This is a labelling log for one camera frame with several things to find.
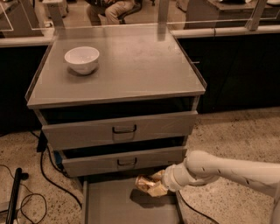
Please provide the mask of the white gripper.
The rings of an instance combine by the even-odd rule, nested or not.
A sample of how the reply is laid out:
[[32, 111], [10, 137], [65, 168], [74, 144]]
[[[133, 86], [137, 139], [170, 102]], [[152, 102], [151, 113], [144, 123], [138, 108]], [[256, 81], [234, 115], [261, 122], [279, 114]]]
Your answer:
[[148, 189], [147, 193], [151, 197], [165, 196], [168, 190], [171, 192], [179, 191], [190, 183], [190, 175], [183, 163], [168, 166], [165, 170], [150, 175], [150, 178], [153, 180], [162, 179], [163, 183], [158, 181]]

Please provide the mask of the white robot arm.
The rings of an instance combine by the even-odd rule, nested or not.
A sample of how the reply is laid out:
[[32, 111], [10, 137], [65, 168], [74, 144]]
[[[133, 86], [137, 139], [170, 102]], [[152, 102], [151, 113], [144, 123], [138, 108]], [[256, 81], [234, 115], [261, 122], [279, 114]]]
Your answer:
[[216, 157], [202, 150], [186, 153], [182, 163], [168, 166], [148, 194], [177, 192], [185, 186], [202, 186], [219, 177], [229, 179], [274, 199], [269, 224], [280, 224], [280, 164]]

